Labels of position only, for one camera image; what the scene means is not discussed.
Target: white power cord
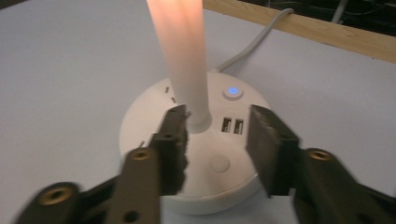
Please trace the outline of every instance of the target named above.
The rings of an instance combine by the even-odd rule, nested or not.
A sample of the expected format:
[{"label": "white power cord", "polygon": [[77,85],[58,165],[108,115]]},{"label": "white power cord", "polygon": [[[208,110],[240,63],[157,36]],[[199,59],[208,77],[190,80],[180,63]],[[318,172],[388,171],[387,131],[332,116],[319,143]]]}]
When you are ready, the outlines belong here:
[{"label": "white power cord", "polygon": [[286,8],[280,11],[272,20],[271,22],[262,30],[261,33],[257,35],[257,37],[241,52],[233,56],[231,59],[229,59],[227,62],[222,63],[221,65],[217,66],[215,69],[212,71],[215,72],[222,72],[231,65],[235,64],[241,59],[244,59],[247,57],[255,48],[257,48],[260,43],[264,40],[264,38],[270,33],[274,25],[281,19],[284,15],[291,14],[293,13],[294,10],[292,8]]}]

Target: cable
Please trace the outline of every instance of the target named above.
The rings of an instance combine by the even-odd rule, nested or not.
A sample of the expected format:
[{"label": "cable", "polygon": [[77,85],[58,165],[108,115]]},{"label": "cable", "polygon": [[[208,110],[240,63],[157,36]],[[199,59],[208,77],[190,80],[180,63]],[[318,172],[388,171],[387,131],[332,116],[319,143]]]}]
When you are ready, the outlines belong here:
[{"label": "cable", "polygon": [[338,4],[337,9],[334,12],[334,15],[332,16],[332,23],[339,23],[341,20],[341,17],[343,16],[344,11],[346,10],[347,3],[349,0],[340,0],[340,3]]},{"label": "cable", "polygon": [[217,66],[213,71],[222,72],[239,60],[246,58],[255,48],[257,48],[257,46],[259,46],[259,44],[270,33],[270,31],[279,19],[281,19],[284,15],[291,14],[293,12],[294,10],[291,8],[286,8],[280,11],[245,49],[233,56],[227,62]]}]

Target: light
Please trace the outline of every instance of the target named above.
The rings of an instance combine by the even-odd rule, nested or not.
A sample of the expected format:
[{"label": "light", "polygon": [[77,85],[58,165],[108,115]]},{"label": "light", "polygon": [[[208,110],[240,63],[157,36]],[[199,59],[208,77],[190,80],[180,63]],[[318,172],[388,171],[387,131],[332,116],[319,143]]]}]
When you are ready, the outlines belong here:
[{"label": "light", "polygon": [[236,87],[231,87],[230,89],[228,89],[228,93],[232,94],[232,95],[236,95],[238,94],[239,90]]},{"label": "light", "polygon": [[189,132],[210,127],[202,0],[148,0],[169,78],[179,105],[186,105]]}]

